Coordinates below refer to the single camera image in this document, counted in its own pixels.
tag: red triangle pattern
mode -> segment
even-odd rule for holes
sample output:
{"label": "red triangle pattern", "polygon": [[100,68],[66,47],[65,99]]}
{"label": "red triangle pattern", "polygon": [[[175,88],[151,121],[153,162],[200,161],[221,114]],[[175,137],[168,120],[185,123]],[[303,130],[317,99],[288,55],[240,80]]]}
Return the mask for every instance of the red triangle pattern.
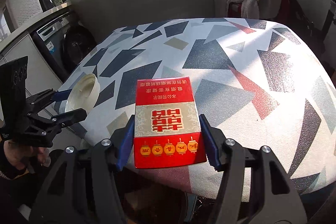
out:
{"label": "red triangle pattern", "polygon": [[256,32],[255,30],[252,30],[252,29],[250,29],[250,28],[248,28],[248,27],[239,25],[239,24],[234,23],[234,22],[231,22],[231,21],[229,21],[229,22],[230,22],[232,25],[236,26],[238,29],[242,30],[243,32],[245,32],[245,33],[247,33],[247,34],[248,34],[248,33]]}
{"label": "red triangle pattern", "polygon": [[260,118],[265,119],[278,105],[279,103],[273,99],[265,90],[259,87],[255,82],[252,82],[249,78],[230,67],[230,70],[235,75],[244,90],[254,93],[252,104],[257,110]]}

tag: silver bolt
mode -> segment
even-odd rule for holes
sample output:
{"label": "silver bolt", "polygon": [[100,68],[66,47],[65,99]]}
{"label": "silver bolt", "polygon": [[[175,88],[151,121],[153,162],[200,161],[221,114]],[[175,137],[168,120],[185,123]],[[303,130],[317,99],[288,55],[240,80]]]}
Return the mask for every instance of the silver bolt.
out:
{"label": "silver bolt", "polygon": [[74,149],[73,146],[68,146],[68,147],[65,149],[65,152],[68,153],[68,154],[71,154],[74,150],[75,150],[75,149]]}
{"label": "silver bolt", "polygon": [[262,149],[265,153],[270,153],[270,152],[271,152],[271,149],[270,149],[268,146],[266,146],[266,145],[264,145],[261,149]]}
{"label": "silver bolt", "polygon": [[111,144],[111,141],[109,139],[104,139],[101,141],[101,144],[103,146],[109,146]]}
{"label": "silver bolt", "polygon": [[233,140],[233,139],[226,139],[225,143],[229,146],[233,146],[233,145],[236,144],[235,140]]}

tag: table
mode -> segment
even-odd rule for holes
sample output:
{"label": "table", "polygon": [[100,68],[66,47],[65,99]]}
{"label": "table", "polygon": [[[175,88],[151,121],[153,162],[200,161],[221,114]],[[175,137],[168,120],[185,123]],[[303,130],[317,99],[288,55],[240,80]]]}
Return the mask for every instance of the table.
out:
{"label": "table", "polygon": [[[76,133],[94,145],[124,127],[138,79],[189,76],[199,114],[227,138],[275,152],[300,194],[336,180],[336,90],[309,47],[282,24],[235,18],[177,19],[115,30],[60,90],[94,73],[100,96]],[[55,104],[64,112],[65,101]],[[128,168],[135,170],[133,154]],[[208,162],[135,170],[216,198],[222,173]],[[249,198],[245,170],[243,201]]]}

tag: white bowl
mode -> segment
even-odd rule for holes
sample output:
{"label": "white bowl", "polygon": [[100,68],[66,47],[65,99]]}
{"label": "white bowl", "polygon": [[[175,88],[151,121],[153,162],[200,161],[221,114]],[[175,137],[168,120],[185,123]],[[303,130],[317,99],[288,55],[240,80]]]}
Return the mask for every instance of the white bowl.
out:
{"label": "white bowl", "polygon": [[65,112],[83,108],[89,114],[97,102],[99,92],[100,84],[97,77],[93,73],[85,75],[70,92]]}

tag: red cigarette pack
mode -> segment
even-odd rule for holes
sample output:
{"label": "red cigarette pack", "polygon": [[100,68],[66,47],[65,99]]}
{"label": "red cigarette pack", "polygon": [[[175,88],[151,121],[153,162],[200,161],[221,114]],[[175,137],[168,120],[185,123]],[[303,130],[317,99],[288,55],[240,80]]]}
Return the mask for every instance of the red cigarette pack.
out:
{"label": "red cigarette pack", "polygon": [[206,160],[189,77],[138,80],[135,167],[165,168]]}

